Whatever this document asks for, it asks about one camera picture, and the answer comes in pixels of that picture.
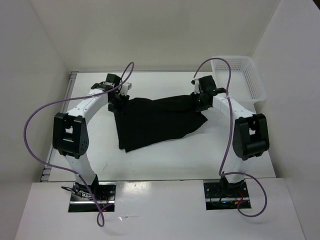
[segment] black fabric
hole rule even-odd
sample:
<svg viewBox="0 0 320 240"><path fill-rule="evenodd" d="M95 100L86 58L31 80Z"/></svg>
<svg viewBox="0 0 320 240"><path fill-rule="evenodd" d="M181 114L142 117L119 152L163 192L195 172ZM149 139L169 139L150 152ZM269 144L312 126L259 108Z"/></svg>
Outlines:
<svg viewBox="0 0 320 240"><path fill-rule="evenodd" d="M115 114L119 148L130 152L170 139L181 139L207 121L190 95L157 100L134 98L124 114Z"/></svg>

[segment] plastic basket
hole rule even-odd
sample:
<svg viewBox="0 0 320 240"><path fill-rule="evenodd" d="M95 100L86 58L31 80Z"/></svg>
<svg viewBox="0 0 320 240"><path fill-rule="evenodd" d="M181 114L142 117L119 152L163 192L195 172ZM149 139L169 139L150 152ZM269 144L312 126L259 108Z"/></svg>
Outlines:
<svg viewBox="0 0 320 240"><path fill-rule="evenodd" d="M248 56L214 56L225 59L231 66L229 95L238 102L256 103L267 98L254 60ZM213 79L218 88L226 88L229 69L221 60L211 61Z"/></svg>

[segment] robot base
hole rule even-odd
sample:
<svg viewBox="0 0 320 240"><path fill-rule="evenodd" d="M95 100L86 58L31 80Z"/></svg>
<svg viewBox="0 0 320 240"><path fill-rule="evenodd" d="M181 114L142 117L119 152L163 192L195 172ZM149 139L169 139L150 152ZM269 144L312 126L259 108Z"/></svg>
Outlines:
<svg viewBox="0 0 320 240"><path fill-rule="evenodd" d="M203 181L206 210L236 209L240 201L240 209L250 209L250 199L245 181L237 188L223 190L220 179Z"/></svg>
<svg viewBox="0 0 320 240"><path fill-rule="evenodd" d="M99 194L97 197L97 202L100 204L100 207L103 208L106 204L112 204L106 208L105 212L114 212L115 211L115 200L116 200L116 182L99 182ZM69 213L85 213L85 212L98 212L97 206L95 203L79 195L71 193L70 204L69 204Z"/></svg>

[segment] white table surface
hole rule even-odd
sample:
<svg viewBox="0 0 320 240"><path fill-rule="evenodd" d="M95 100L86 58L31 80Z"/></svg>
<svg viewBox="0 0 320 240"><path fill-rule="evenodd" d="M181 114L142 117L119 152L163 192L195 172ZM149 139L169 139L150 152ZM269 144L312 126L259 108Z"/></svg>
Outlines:
<svg viewBox="0 0 320 240"><path fill-rule="evenodd" d="M208 72L200 72L199 77ZM106 79L107 73L78 73L71 97L85 96L94 83ZM130 99L140 97L152 100L189 95L193 72L134 72L129 79ZM68 110L79 101L69 103ZM254 111L253 104L246 108ZM218 179L218 170L226 149L229 120L210 108L202 112L208 121L183 139L169 140L126 153L119 149L118 134L113 113L103 107L89 122L87 155L100 181L196 180ZM228 160L238 158L230 149ZM69 167L58 151L53 150L50 163ZM257 178L275 178L268 152L256 159L248 171ZM74 181L72 173L52 169L49 181Z"/></svg>
<svg viewBox="0 0 320 240"><path fill-rule="evenodd" d="M118 182L115 212L68 213L71 182L33 183L16 240L303 240L304 235L282 178L264 178L265 212L247 218L236 209L206 210L203 181ZM263 193L247 180L252 209L264 205Z"/></svg>

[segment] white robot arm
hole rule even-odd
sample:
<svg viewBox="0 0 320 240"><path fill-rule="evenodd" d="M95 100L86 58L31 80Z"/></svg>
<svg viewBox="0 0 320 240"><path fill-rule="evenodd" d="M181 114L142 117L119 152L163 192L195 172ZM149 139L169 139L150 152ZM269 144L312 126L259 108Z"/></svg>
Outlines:
<svg viewBox="0 0 320 240"><path fill-rule="evenodd" d="M212 76L195 79L194 104L197 111L204 111L210 107L219 110L230 119L230 108L224 88L217 88ZM224 172L247 173L249 167L263 152L269 149L267 120L263 114L255 114L244 108L236 100L229 97L233 113L232 146L238 159L229 161ZM237 184L244 180L243 174L226 175L229 184Z"/></svg>
<svg viewBox="0 0 320 240"><path fill-rule="evenodd" d="M103 93L119 85L121 79L117 75L108 74L104 82L96 83L91 87L88 96L76 107L67 113L57 113L54 117L52 145L65 157L72 170L78 172L95 192L98 186L98 177L90 166L87 156L89 137L87 124L92 117L105 105L111 112L121 113L129 99L127 95L131 83L124 83L118 92ZM75 182L85 190L83 181L78 175Z"/></svg>

